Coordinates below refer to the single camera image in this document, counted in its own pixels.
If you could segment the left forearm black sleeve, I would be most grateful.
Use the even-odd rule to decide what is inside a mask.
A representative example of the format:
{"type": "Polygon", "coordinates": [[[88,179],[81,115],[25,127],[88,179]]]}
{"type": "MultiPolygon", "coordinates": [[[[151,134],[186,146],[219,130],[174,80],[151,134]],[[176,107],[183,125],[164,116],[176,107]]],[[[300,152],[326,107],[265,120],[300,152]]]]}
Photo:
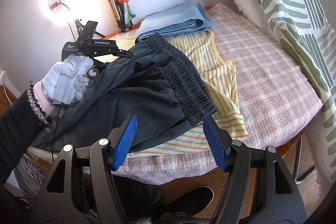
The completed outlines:
{"type": "Polygon", "coordinates": [[[1,115],[1,184],[7,181],[42,129],[52,123],[53,109],[39,81],[1,115]]]}

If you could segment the left hand white glove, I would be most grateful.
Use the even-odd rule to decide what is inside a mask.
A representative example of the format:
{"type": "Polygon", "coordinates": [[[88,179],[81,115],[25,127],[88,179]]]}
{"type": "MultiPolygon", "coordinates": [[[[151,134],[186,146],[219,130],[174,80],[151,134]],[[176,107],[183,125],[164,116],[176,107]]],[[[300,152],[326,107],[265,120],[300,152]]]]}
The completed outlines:
{"type": "Polygon", "coordinates": [[[82,100],[89,85],[87,72],[93,60],[80,53],[57,62],[41,80],[41,89],[53,105],[70,105],[82,100]]]}

